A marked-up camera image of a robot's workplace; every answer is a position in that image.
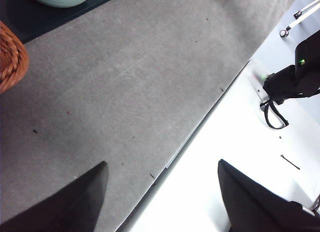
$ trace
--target white tripod leg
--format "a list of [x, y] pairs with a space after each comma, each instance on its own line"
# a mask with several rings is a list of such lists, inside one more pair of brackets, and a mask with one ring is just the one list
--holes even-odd
[[313, 8], [311, 8], [305, 14], [302, 14], [297, 20], [295, 20], [292, 23], [290, 23], [289, 26], [287, 26], [287, 28], [285, 30], [281, 30], [280, 31], [280, 36], [283, 37], [283, 38], [287, 37], [289, 35], [289, 30], [290, 29], [294, 28], [296, 25], [301, 23], [304, 19], [306, 19], [307, 17], [309, 17], [310, 15], [312, 15], [313, 13], [315, 13], [319, 9], [320, 9], [320, 3], [315, 5]]
[[306, 11], [309, 8], [313, 7], [317, 3], [320, 3], [320, 0], [314, 0], [312, 3], [306, 5], [304, 8], [302, 8], [299, 11], [297, 11], [293, 16], [295, 17], [295, 19], [298, 19], [298, 17], [300, 17], [304, 11]]

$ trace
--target black cable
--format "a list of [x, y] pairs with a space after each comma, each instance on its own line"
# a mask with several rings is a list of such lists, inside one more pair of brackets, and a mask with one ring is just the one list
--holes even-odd
[[[283, 129], [284, 127], [287, 127], [289, 125], [288, 121], [281, 115], [281, 113], [276, 109], [275, 105], [274, 105], [274, 100], [273, 99], [269, 99], [268, 101], [266, 101], [265, 103], [261, 103], [261, 105], [263, 104], [266, 104], [265, 105], [265, 108], [264, 108], [264, 118], [265, 118], [265, 121], [267, 123], [267, 125], [270, 127], [270, 128], [273, 128], [273, 129]], [[274, 127], [270, 121], [269, 121], [269, 116], [268, 116], [268, 113], [269, 113], [269, 108], [271, 107], [271, 109], [273, 110], [273, 112], [281, 119], [281, 121], [284, 123], [284, 126], [280, 127], [280, 128], [276, 128]]]

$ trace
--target black device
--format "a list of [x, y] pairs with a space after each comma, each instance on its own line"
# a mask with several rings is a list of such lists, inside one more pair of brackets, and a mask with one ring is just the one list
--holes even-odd
[[94, 232], [108, 182], [101, 162], [88, 172], [0, 225], [0, 232]]
[[[265, 80], [263, 89], [269, 100], [261, 103], [265, 120], [269, 127], [282, 129], [288, 121], [276, 109], [274, 102], [282, 104], [289, 98], [305, 98], [319, 94], [320, 90], [320, 31], [302, 41], [295, 49], [295, 65], [290, 65]], [[268, 111], [271, 108], [283, 121], [284, 125], [276, 128], [270, 124]]]
[[224, 160], [219, 161], [218, 176], [229, 232], [320, 231], [316, 212], [305, 212], [301, 204], [275, 195]]

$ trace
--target woven basket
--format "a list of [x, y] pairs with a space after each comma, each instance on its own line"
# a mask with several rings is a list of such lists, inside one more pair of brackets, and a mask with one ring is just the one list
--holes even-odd
[[26, 74], [28, 65], [26, 48], [0, 21], [0, 93], [19, 82]]

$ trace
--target black strap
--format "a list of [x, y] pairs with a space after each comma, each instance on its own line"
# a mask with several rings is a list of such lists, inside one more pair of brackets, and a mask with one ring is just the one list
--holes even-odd
[[[273, 128], [273, 129], [282, 129], [282, 128], [285, 128], [289, 125], [288, 121], [281, 115], [281, 113], [276, 109], [275, 105], [274, 105], [274, 100], [273, 99], [269, 99], [268, 101], [264, 102], [264, 103], [261, 103], [260, 106], [263, 106], [265, 105], [265, 108], [264, 108], [264, 118], [265, 118], [265, 121], [267, 123], [267, 125], [270, 127], [270, 128]], [[269, 108], [272, 109], [272, 111], [279, 117], [279, 119], [281, 119], [281, 121], [284, 123], [284, 125], [280, 128], [276, 128], [274, 127], [270, 121], [269, 121], [269, 116], [268, 116], [268, 112], [269, 112]]]
[[[320, 89], [318, 89], [315, 94], [313, 94], [312, 96], [314, 95], [317, 95], [320, 93]], [[287, 98], [305, 98], [306, 96], [304, 94], [291, 94], [289, 97]], [[265, 108], [264, 108], [264, 118], [265, 118], [265, 121], [266, 123], [268, 124], [268, 126], [270, 128], [273, 128], [273, 129], [282, 129], [282, 128], [285, 128], [289, 125], [288, 121], [281, 115], [281, 113], [276, 109], [275, 105], [274, 105], [274, 99], [273, 98], [270, 98], [269, 100], [267, 100], [266, 102], [264, 103], [261, 103], [260, 104], [260, 107], [264, 106], [265, 105]], [[269, 116], [268, 116], [268, 112], [269, 112], [269, 108], [272, 109], [272, 111], [279, 117], [279, 119], [281, 119], [281, 121], [284, 123], [284, 125], [280, 128], [276, 128], [274, 127], [270, 121], [269, 121]]]

